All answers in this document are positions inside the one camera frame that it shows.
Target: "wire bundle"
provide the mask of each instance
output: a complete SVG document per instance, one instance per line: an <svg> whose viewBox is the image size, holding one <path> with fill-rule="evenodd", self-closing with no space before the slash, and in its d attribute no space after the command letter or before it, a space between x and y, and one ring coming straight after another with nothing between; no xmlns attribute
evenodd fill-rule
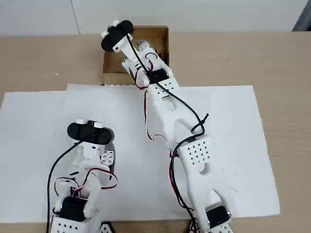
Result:
<svg viewBox="0 0 311 233"><path fill-rule="evenodd" d="M51 170L50 170L50 173L49 173L49 177L48 177L48 185L47 185L47 199L48 199L48 207L47 207L47 225L46 225L46 233L49 233L49 228L50 228L50 183L51 183L51 178L52 178L52 173L57 165L57 163L66 155L68 154L70 151L72 151L74 148L76 148L78 145L80 145L81 143L83 143L84 141L92 138L92 137L95 137L95 136L98 136L99 134L101 134L102 132L97 132L97 133L94 133L86 138L84 138L83 140L75 143L72 147L70 147L68 150L66 150L64 153L62 153L54 162L54 164L52 165L51 167ZM55 193L56 195L58 196L58 193L57 193L57 190L56 190L56 183L58 180L66 180L66 181L69 181L69 182L72 182L73 184L75 184L76 188L73 189L74 192L78 192L80 193L81 190L83 189L83 187L85 186L85 184L87 183L87 179L88 179L88 176L90 174L91 171L93 170L98 170L100 172L103 172L103 173L106 173L106 174L109 174L110 176L114 177L115 180L116 180L116 183L113 185L113 186L104 186L104 187L101 187L101 189L110 189L110 188L113 188L117 185L118 183L118 178L112 173L112 172L109 172L109 171L106 171L106 170L103 170L103 169L100 169L100 168L92 168L88 171L87 175L86 175L86 178L84 180L84 183L82 186L79 186L79 184L72 178L69 178L69 177L60 177L58 179L55 180L55 183L54 183L54 190L55 190Z"/></svg>
<svg viewBox="0 0 311 233"><path fill-rule="evenodd" d="M136 50L134 49L134 46L133 46L133 44L132 44L132 42L131 42L131 40L130 40L130 37L128 36L128 34L125 34L125 36L126 36L128 42L129 42L129 44L130 44L130 46L131 46L131 48L132 48L132 50L133 50L133 53L135 54L135 56L137 57L137 59L138 59L140 65L141 65L139 68L142 67L142 68L144 69L145 74L146 74L147 76L149 76L149 73L150 73L150 71L152 71L152 70L151 70L151 69L147 70L146 66L143 64L143 62L142 62L141 59L139 58L138 54L136 53ZM181 194L180 194L180 192L179 192L179 190L178 190L178 187L177 187L177 184L176 184L175 175L174 175L174 159L175 159L176 157L178 157L177 151L178 151L178 149L179 149L184 143L186 143L186 142L192 142L192 141L196 140L197 137L203 136L203 135L205 134L204 123L205 123L207 117L209 116L209 114L207 113L207 114L205 115L205 117L201 120L201 119L199 118L198 114L197 114L186 102L184 102L182 99L180 99L179 97L177 97L176 95L174 95L172 92L170 92L169 90L167 90L166 88L164 88L161 84L156 83L156 85L159 86L163 91L165 91L166 93L168 93L170 96L172 96L173 98L175 98L176 100L178 100L179 102L181 102L184 106L186 106L186 107L195 115L196 119L198 120L198 123L191 129L191 133L193 133L194 130L195 130L197 127L199 127L199 126L200 126L201 129L202 129L200 133L197 133L197 134L194 134L194 135L192 135L192 136L189 136L189 137L185 138L184 140L182 140L181 142L179 142L179 143L177 144L177 146L176 146L176 147L174 148L174 150L173 150L173 153L170 153L171 161L170 161L170 166L169 166L169 178L170 178L170 182L171 182L173 191L174 191L174 193L176 194L177 201L178 201L179 205L180 205L182 208L184 208L184 209L187 210L187 212L188 212L188 214L189 214L189 216L190 216L190 218L191 218L190 230L193 231L194 233L196 233L198 227L197 227L197 224L196 224L195 217L194 217L194 215L193 215L193 213L192 213L192 212L193 212L193 209L187 206L187 204L185 203L185 201L184 201L183 198L181 197ZM147 122L147 121L146 121L146 118L147 118L147 117L146 117L146 93L147 93L147 92L145 92L145 106L144 106L144 108L145 108L145 123Z"/></svg>

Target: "cardboard box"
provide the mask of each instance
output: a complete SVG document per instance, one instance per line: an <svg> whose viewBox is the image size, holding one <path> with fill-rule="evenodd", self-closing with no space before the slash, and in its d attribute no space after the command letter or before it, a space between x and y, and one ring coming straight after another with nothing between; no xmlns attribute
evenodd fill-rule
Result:
<svg viewBox="0 0 311 233"><path fill-rule="evenodd" d="M167 26L134 26L133 45L138 49L137 41L146 40L157 51L161 59L169 65L169 28ZM104 52L103 73L105 84L131 84L130 75L121 65L122 52Z"/></svg>

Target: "white paper sheet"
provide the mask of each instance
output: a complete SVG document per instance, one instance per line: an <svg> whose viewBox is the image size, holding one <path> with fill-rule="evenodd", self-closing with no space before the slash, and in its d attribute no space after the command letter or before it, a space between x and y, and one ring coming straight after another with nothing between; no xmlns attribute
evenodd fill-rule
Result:
<svg viewBox="0 0 311 233"><path fill-rule="evenodd" d="M198 96L212 100L209 128L213 150L224 161L228 189L238 207L234 217L279 214L253 88L189 87L183 88L183 95L201 116L206 103ZM168 181L169 158L164 143L160 139L149 141L145 136L142 97L138 90L126 86L70 85L66 94L7 94L0 111L0 154L4 162L0 164L3 189L0 221L45 221L47 174L53 161L71 146L67 126L76 118L104 122L115 132L115 173L120 182L115 189L102 191L98 199L103 218L188 218ZM60 164L55 176L61 174L70 156L74 156L74 151ZM179 188L187 199L178 160L175 171Z"/></svg>

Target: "white wall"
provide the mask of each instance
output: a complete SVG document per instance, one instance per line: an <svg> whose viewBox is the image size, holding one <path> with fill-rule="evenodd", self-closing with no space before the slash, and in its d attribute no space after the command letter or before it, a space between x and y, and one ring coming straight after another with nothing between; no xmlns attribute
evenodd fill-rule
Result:
<svg viewBox="0 0 311 233"><path fill-rule="evenodd" d="M72 0L82 34L115 19L172 31L291 31L308 0ZM78 34L70 0L0 0L1 35Z"/></svg>
<svg viewBox="0 0 311 233"><path fill-rule="evenodd" d="M0 35L79 34L70 0L0 0Z"/></svg>

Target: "wooden table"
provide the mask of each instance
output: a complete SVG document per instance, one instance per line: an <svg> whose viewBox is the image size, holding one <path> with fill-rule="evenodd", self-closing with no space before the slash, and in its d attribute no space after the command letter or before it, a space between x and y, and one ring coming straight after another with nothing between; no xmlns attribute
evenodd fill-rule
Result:
<svg viewBox="0 0 311 233"><path fill-rule="evenodd" d="M170 33L170 66L181 86L253 85L280 199L281 215L233 220L237 233L310 231L311 34ZM5 91L64 90L101 84L95 35L0 38ZM122 76L106 76L121 83ZM116 222L118 233L181 233L186 221ZM39 233L44 224L0 224L0 232Z"/></svg>

